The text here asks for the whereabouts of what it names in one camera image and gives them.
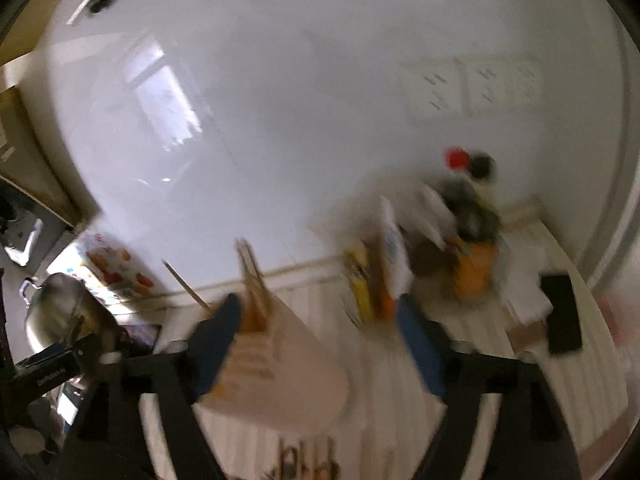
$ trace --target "white paper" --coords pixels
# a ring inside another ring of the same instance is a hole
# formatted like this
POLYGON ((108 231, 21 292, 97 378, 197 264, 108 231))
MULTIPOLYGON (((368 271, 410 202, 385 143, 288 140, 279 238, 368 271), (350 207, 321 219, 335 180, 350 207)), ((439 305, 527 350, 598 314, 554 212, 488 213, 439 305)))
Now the white paper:
POLYGON ((382 197, 382 253, 386 291, 397 300, 409 292, 414 274, 409 265, 402 233, 396 223, 396 213, 388 199, 382 197))
POLYGON ((520 233, 502 234, 506 251, 500 297, 521 324, 543 319, 553 310, 540 289, 540 273, 549 270, 544 248, 520 233))
POLYGON ((426 184, 422 187, 422 196, 426 204, 426 208, 434 215, 440 234, 443 238, 454 236, 456 234, 456 217, 449 210, 440 194, 432 187, 426 184))

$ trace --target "metal pot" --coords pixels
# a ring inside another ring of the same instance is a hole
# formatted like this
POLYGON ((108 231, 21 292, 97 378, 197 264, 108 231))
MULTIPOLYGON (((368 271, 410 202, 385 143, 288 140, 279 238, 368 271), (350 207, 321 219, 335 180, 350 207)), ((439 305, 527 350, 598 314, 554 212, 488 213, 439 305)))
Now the metal pot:
POLYGON ((24 328, 29 345, 40 352, 57 342, 73 342, 94 332, 100 336, 102 352, 111 352, 122 337, 123 329, 108 309, 96 300, 84 282, 58 272, 41 286, 27 278, 19 289, 29 311, 24 328), (36 289, 31 299, 26 292, 36 289))

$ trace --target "cabinet door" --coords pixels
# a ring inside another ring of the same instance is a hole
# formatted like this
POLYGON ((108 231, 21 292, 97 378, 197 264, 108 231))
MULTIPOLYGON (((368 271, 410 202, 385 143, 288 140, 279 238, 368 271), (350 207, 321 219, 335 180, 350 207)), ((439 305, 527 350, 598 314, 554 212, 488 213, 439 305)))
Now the cabinet door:
POLYGON ((17 88, 0 93, 0 178, 73 227, 79 213, 38 146, 17 88))

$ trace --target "pot handle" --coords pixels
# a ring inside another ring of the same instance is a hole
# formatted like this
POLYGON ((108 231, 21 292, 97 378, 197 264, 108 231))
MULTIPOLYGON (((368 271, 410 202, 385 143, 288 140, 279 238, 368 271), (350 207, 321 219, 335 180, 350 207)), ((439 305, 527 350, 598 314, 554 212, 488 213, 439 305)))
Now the pot handle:
POLYGON ((20 297, 22 298, 24 303, 27 304, 27 307, 31 306, 31 300, 28 300, 27 295, 26 295, 28 286, 32 286, 33 288, 36 288, 36 289, 42 288, 41 286, 37 286, 34 283, 33 278, 25 278, 24 279, 24 281, 20 285, 20 288, 18 289, 18 294, 20 294, 20 297))

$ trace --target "wooden stick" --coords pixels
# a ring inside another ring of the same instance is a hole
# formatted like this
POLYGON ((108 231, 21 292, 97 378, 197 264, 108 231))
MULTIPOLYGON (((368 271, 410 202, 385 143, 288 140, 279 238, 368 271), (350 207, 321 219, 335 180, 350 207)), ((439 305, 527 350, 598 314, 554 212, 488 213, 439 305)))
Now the wooden stick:
POLYGON ((305 443, 303 440, 298 441, 298 462, 296 463, 296 478, 302 480, 302 469, 305 462, 305 443))
POLYGON ((282 437, 278 438, 278 461, 276 466, 276 480, 284 480, 283 479, 283 467, 282 461, 284 459, 284 440, 282 437))
POLYGON ((331 465, 332 462, 334 462, 334 452, 335 452, 335 440, 332 439, 330 436, 328 436, 326 438, 327 441, 327 460, 329 461, 328 464, 329 466, 331 465))
POLYGON ((318 441, 316 440, 317 437, 314 437, 313 442, 313 451, 312 451, 312 459, 311 459, 311 471, 313 472, 313 476, 312 478, 316 478, 316 469, 318 469, 318 441))
POLYGON ((207 304, 206 301, 204 301, 200 296, 197 295, 196 291, 193 290, 188 284, 187 282, 185 282, 182 277, 180 276, 180 274, 178 274, 177 272, 175 272, 174 268, 169 265, 166 261, 162 260, 162 263, 164 263, 164 266, 169 270, 169 272, 174 276, 174 278, 178 281, 178 283, 180 283, 182 285, 182 288, 184 290, 187 291, 187 293, 195 300, 195 302, 197 304, 199 304, 204 310, 206 310, 207 312, 209 312, 210 314, 213 313, 213 309, 210 307, 209 304, 207 304))
POLYGON ((391 480, 391 475, 393 474, 395 465, 396 465, 396 452, 393 449, 390 449, 389 452, 386 454, 385 468, 382 473, 382 480, 391 480))
POLYGON ((242 265, 242 273, 244 275, 244 285, 252 298, 254 307, 262 316, 264 323, 269 319, 270 296, 267 287, 264 285, 260 269, 255 261, 254 252, 251 246, 244 238, 236 242, 236 251, 242 265))

